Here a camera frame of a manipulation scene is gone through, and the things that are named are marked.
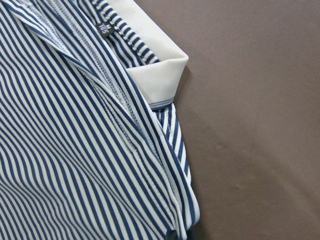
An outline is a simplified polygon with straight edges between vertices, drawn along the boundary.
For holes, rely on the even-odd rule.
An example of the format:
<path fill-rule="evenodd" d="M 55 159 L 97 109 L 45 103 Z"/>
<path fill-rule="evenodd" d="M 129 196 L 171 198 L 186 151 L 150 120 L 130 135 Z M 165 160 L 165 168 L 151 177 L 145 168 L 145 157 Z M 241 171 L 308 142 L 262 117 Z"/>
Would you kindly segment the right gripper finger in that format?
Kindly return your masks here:
<path fill-rule="evenodd" d="M 179 236 L 176 231 L 168 231 L 166 233 L 166 240 L 179 240 Z"/>

